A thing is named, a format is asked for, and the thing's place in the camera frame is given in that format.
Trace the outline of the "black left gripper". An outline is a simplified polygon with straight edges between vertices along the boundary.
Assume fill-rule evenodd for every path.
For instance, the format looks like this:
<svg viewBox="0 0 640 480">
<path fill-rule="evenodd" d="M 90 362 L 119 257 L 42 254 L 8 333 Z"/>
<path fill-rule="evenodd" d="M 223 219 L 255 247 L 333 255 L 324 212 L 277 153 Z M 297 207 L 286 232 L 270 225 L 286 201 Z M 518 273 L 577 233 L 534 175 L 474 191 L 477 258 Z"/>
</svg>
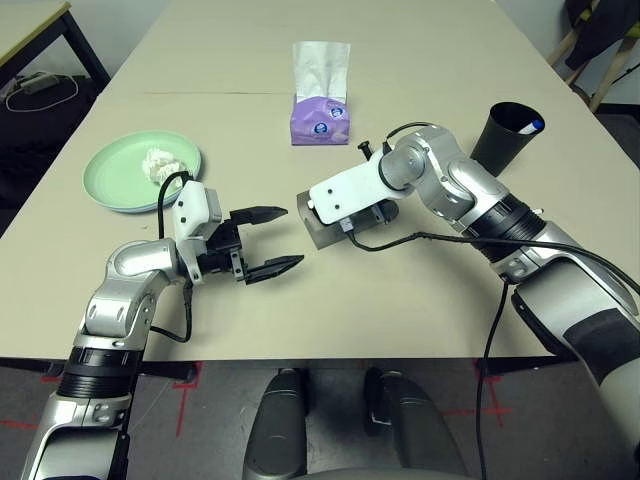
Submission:
<svg viewBox="0 0 640 480">
<path fill-rule="evenodd" d="M 266 260 L 262 265 L 250 267 L 242 255 L 239 225 L 258 225 L 274 221 L 288 214 L 288 210 L 277 206 L 252 206 L 229 212 L 229 221 L 224 221 L 205 242 L 205 253 L 198 256 L 198 266 L 203 275 L 231 273 L 237 281 L 246 285 L 269 280 L 294 268 L 303 255 L 288 255 Z"/>
</svg>

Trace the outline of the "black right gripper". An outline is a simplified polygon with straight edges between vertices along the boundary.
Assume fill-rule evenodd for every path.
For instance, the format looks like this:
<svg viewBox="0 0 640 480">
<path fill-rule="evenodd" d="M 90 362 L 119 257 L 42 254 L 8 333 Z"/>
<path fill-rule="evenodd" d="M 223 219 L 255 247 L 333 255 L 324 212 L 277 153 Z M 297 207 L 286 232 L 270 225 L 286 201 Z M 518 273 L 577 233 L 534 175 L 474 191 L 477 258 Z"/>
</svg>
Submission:
<svg viewBox="0 0 640 480">
<path fill-rule="evenodd" d="M 357 149 L 363 154 L 366 161 L 369 161 L 374 156 L 374 150 L 369 142 L 360 142 L 357 145 Z M 394 213 L 395 207 L 391 207 L 391 204 L 390 200 L 381 200 L 370 207 L 377 223 L 389 224 L 397 216 Z"/>
</svg>

